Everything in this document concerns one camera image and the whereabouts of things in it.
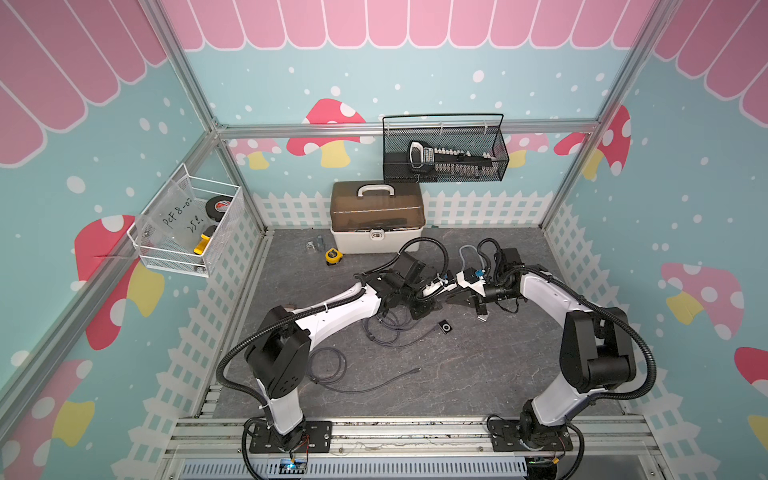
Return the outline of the clear wall bin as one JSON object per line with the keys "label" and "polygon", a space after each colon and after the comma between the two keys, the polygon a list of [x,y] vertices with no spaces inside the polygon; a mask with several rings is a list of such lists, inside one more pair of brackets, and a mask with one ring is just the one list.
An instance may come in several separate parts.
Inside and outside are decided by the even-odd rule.
{"label": "clear wall bin", "polygon": [[[221,222],[205,211],[208,199],[233,198]],[[237,185],[192,175],[181,165],[128,229],[127,236],[149,270],[208,278],[242,225],[244,195]],[[202,256],[193,250],[209,226],[216,231]]]}

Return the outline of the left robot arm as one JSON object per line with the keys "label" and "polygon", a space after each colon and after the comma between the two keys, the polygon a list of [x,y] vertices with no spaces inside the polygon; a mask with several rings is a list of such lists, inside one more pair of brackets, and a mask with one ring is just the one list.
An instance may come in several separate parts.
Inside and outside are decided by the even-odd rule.
{"label": "left robot arm", "polygon": [[217,382],[255,399],[271,444],[292,452],[309,436],[298,387],[310,357],[324,340],[346,327],[385,315],[396,306],[413,319],[436,308],[448,285],[450,254],[430,237],[408,240],[384,264],[358,273],[348,290],[311,307],[268,311],[259,329],[232,347],[215,369]]}

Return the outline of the black mp3 player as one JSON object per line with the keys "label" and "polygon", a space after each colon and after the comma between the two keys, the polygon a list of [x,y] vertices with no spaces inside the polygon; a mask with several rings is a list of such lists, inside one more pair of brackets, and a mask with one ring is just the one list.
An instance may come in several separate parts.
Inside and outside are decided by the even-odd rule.
{"label": "black mp3 player", "polygon": [[448,334],[453,330],[453,327],[449,324],[448,321],[443,320],[439,322],[439,326],[443,333]]}

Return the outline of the yellow tool in bin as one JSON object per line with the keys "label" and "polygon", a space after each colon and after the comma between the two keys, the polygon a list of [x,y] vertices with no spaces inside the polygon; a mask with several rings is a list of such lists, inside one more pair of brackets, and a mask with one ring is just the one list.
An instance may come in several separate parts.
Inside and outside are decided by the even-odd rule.
{"label": "yellow tool in bin", "polygon": [[200,240],[193,250],[196,255],[202,256],[205,253],[205,250],[207,249],[215,231],[216,226],[211,225],[201,233]]}

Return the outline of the black tape roll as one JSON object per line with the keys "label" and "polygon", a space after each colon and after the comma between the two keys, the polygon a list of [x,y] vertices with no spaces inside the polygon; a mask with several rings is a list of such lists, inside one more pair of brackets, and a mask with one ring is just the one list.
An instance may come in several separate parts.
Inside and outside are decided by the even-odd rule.
{"label": "black tape roll", "polygon": [[233,198],[228,195],[217,195],[205,203],[205,211],[214,222],[221,222],[232,204]]}

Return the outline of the white box brown lid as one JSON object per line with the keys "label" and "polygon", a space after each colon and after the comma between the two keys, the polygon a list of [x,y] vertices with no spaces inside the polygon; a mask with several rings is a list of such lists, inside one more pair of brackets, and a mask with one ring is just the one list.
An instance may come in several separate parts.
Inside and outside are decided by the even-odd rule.
{"label": "white box brown lid", "polygon": [[344,255],[395,253],[421,236],[426,225],[416,183],[338,182],[330,218],[335,246]]}

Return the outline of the socket set in basket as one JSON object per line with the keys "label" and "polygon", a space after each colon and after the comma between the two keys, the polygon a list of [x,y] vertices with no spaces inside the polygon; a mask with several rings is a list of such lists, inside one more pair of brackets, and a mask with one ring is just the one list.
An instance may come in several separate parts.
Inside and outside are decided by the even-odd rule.
{"label": "socket set in basket", "polygon": [[418,178],[490,180],[500,175],[500,162],[487,152],[477,156],[468,150],[434,147],[420,141],[409,143],[407,165]]}

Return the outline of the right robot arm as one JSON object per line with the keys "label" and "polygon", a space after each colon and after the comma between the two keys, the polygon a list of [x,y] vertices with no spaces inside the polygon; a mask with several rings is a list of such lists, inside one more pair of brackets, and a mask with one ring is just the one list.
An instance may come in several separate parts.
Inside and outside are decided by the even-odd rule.
{"label": "right robot arm", "polygon": [[510,429],[521,448],[565,447],[572,420],[600,400],[633,400],[649,393],[658,367],[647,342],[617,307],[601,307],[540,265],[527,265],[517,250],[497,247],[480,269],[447,273],[442,280],[453,302],[479,315],[489,303],[532,302],[562,329],[560,372],[528,400]]}

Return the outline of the yellow tape measure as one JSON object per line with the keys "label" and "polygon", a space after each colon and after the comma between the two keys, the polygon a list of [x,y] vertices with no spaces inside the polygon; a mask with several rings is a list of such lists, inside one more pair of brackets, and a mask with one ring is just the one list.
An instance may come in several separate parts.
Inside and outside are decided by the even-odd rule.
{"label": "yellow tape measure", "polygon": [[343,259],[343,254],[336,248],[330,248],[325,252],[324,258],[328,266],[336,265]]}

